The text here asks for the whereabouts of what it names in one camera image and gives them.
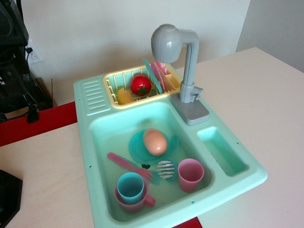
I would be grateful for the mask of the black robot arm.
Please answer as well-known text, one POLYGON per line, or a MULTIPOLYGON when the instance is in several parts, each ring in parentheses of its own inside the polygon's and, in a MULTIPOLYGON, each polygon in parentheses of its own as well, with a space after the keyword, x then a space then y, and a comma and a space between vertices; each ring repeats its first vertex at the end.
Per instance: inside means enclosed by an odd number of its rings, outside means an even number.
POLYGON ((29 105, 29 67, 25 47, 29 34, 21 1, 0 2, 0 111, 9 113, 29 105))

